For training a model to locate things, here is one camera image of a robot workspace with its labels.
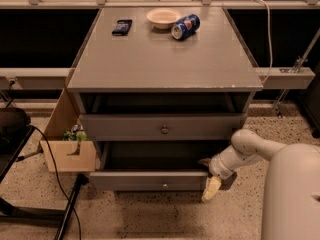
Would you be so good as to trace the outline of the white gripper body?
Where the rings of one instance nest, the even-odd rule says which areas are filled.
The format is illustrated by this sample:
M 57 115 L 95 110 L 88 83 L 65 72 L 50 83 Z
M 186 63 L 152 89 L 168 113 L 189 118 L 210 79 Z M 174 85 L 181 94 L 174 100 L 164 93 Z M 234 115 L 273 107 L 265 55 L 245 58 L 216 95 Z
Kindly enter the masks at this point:
M 226 180 L 235 172 L 235 154 L 230 152 L 222 152 L 210 159 L 209 172 L 221 180 Z

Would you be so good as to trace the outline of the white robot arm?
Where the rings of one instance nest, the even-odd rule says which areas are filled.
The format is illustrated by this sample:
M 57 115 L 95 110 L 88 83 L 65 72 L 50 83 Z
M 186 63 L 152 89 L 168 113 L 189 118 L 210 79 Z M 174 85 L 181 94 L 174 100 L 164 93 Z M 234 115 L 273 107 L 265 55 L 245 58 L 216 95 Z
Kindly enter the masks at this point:
M 211 200 L 235 171 L 262 158 L 264 183 L 261 240 L 320 240 L 320 147 L 284 144 L 236 131 L 222 152 L 199 162 L 208 168 L 202 200 Z

